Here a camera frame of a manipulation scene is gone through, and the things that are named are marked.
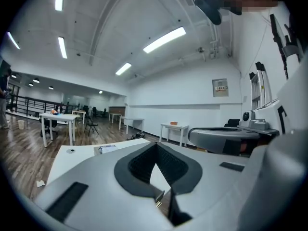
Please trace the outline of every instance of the dark shirt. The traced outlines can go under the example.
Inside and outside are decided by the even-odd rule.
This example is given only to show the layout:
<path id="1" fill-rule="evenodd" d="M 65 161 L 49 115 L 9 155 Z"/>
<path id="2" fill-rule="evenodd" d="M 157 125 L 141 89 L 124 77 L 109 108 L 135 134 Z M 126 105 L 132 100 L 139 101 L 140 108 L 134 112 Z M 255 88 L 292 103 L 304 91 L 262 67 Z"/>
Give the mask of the dark shirt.
<path id="1" fill-rule="evenodd" d="M 6 90 L 7 84 L 8 84 L 8 79 L 7 79 L 7 77 L 4 77 L 4 76 L 0 77 L 0 88 L 1 88 L 1 90 L 2 90 L 3 92 Z M 5 95 L 2 96 L 2 95 L 0 94 L 0 98 L 5 99 Z"/>

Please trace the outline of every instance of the standing person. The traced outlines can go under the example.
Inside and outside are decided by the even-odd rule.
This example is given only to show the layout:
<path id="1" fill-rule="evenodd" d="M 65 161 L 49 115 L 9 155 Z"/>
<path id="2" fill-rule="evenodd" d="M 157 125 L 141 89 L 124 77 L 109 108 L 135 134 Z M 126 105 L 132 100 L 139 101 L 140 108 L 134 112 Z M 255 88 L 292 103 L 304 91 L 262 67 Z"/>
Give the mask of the standing person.
<path id="1" fill-rule="evenodd" d="M 11 75 L 12 70 L 9 68 L 4 72 L 4 75 L 0 77 L 0 128 L 8 129 L 9 125 L 6 120 L 5 110 L 5 92 L 8 85 L 8 77 Z"/>

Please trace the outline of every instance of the railing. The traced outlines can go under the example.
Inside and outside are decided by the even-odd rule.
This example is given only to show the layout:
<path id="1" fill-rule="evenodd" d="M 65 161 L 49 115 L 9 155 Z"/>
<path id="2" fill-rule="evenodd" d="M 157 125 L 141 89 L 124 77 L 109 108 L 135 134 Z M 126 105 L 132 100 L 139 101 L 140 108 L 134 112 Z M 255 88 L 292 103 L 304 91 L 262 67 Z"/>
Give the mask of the railing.
<path id="1" fill-rule="evenodd" d="M 59 106 L 61 113 L 71 114 L 73 110 L 78 109 L 77 105 L 67 105 L 63 103 L 55 103 L 46 100 L 21 97 L 16 95 L 8 95 L 6 97 L 6 109 L 11 112 L 22 113 L 26 116 L 38 117 L 40 113 L 50 112 Z"/>

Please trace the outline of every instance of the black rubber pad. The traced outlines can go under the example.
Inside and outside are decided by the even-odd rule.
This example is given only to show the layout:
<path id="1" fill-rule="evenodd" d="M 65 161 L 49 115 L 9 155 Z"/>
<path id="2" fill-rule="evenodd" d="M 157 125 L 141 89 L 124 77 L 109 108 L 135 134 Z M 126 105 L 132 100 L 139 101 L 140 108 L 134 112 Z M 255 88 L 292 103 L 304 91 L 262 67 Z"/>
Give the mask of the black rubber pad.
<path id="1" fill-rule="evenodd" d="M 227 163 L 227 162 L 223 162 L 219 166 L 222 166 L 222 167 L 225 167 L 225 168 L 228 168 L 228 169 L 232 169 L 232 170 L 235 170 L 235 171 L 239 171 L 239 172 L 242 172 L 242 170 L 244 169 L 244 166 L 242 166 L 242 165 L 232 164 L 232 163 Z"/>
<path id="2" fill-rule="evenodd" d="M 68 214 L 78 203 L 83 193 L 88 188 L 88 185 L 74 182 L 46 211 L 47 214 L 64 222 Z"/>

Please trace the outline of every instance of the sign on wall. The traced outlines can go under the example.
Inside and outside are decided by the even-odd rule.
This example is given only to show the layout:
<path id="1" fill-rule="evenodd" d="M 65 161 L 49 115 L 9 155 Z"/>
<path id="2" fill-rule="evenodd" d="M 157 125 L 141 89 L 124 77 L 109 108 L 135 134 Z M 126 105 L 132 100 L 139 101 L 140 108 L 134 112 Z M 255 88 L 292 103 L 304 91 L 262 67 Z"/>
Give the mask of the sign on wall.
<path id="1" fill-rule="evenodd" d="M 227 79 L 213 79 L 213 96 L 214 97 L 228 97 L 229 89 Z"/>

